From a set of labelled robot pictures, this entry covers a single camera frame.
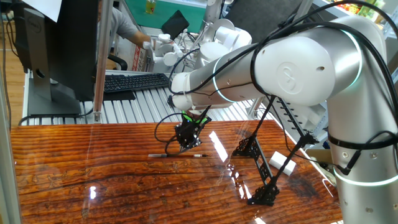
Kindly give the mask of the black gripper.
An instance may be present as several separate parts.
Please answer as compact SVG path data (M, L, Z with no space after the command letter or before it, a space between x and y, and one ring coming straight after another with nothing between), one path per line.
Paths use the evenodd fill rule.
M182 152L185 149L185 139L195 138L191 143L188 144L187 149L197 147L201 144L199 137L200 132L205 127L203 123L197 123L195 121L183 120L182 123L175 126L176 140L179 144L179 151Z

